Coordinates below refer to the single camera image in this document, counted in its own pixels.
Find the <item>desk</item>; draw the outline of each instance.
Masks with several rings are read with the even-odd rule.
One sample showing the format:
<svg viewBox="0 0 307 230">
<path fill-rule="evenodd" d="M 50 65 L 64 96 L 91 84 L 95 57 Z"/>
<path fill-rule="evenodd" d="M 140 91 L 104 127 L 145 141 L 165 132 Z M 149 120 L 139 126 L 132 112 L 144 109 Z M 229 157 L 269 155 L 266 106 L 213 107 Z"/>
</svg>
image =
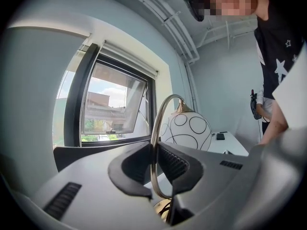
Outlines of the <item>desk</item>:
<svg viewBox="0 0 307 230">
<path fill-rule="evenodd" d="M 215 133 L 215 135 L 212 136 L 211 144 L 208 149 L 209 152 L 224 153 L 225 150 L 228 150 L 234 155 L 248 156 L 248 152 L 230 132 L 223 133 L 225 140 L 217 140 L 216 134 L 219 132 L 213 133 Z"/>
</svg>

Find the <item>dark window frame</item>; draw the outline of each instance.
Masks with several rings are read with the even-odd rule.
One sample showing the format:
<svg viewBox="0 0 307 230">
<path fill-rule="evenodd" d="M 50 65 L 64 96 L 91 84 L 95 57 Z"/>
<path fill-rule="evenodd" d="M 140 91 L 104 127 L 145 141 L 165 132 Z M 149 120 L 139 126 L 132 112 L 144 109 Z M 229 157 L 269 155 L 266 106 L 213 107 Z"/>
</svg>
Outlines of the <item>dark window frame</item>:
<svg viewBox="0 0 307 230">
<path fill-rule="evenodd" d="M 68 147 L 101 147 L 110 145 L 125 145 L 141 142 L 151 137 L 154 120 L 156 117 L 155 81 L 151 77 L 136 69 L 97 52 L 98 46 L 92 44 L 84 55 L 72 81 L 64 116 L 64 144 Z M 132 76 L 147 83 L 147 97 L 149 107 L 149 131 L 150 134 L 144 137 L 127 138 L 110 141 L 81 141 L 80 123 L 83 121 L 82 111 L 86 102 L 89 80 L 92 76 L 95 63 L 103 64 L 124 74 Z"/>
</svg>

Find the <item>white lamp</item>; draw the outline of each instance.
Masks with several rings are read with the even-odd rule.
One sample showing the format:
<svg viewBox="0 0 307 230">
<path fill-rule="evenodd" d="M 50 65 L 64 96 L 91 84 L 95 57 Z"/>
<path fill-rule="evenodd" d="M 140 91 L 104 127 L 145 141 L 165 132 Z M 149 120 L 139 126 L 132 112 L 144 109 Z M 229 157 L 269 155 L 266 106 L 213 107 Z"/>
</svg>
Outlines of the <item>white lamp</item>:
<svg viewBox="0 0 307 230">
<path fill-rule="evenodd" d="M 161 141 L 207 151 L 212 131 L 208 121 L 180 99 L 177 110 L 161 125 Z"/>
<path fill-rule="evenodd" d="M 163 114 L 167 104 L 174 98 L 179 99 L 177 110 L 168 118 L 168 123 L 162 124 Z M 208 121 L 200 114 L 194 112 L 185 103 L 181 96 L 172 94 L 162 103 L 154 122 L 151 138 L 152 162 L 150 166 L 151 182 L 153 190 L 161 198 L 171 198 L 165 195 L 158 184 L 157 179 L 157 143 L 161 134 L 161 141 L 171 142 L 177 145 L 207 151 L 209 149 L 212 131 Z"/>
</svg>

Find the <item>smartphone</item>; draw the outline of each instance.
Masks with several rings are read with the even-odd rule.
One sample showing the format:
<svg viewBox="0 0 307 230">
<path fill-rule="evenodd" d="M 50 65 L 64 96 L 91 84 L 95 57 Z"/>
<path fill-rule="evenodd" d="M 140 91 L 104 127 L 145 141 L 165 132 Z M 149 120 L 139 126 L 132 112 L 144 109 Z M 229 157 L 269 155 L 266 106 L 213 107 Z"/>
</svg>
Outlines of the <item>smartphone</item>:
<svg viewBox="0 0 307 230">
<path fill-rule="evenodd" d="M 216 139 L 217 140 L 225 140 L 225 136 L 224 136 L 224 134 L 219 133 L 219 134 L 216 134 Z"/>
</svg>

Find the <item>gray plastic housing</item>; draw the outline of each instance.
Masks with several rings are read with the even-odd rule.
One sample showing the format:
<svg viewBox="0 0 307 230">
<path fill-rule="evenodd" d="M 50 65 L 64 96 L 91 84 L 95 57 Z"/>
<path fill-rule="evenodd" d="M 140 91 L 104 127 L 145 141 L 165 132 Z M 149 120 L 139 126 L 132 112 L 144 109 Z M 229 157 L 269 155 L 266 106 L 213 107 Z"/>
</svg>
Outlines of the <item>gray plastic housing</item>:
<svg viewBox="0 0 307 230">
<path fill-rule="evenodd" d="M 108 176 L 114 158 L 140 145 L 119 147 L 74 162 L 43 185 L 31 200 L 23 200 L 22 207 L 48 229 L 256 229 L 289 202 L 307 164 L 307 129 L 289 130 L 267 146 L 255 146 L 248 157 L 168 144 L 203 166 L 203 176 L 196 185 L 173 199 L 179 210 L 186 209 L 193 216 L 170 226 L 161 221 L 147 197 L 127 195 Z M 222 165 L 222 161 L 242 166 L 235 169 Z M 68 182 L 82 187 L 61 220 L 50 220 L 40 209 Z"/>
</svg>

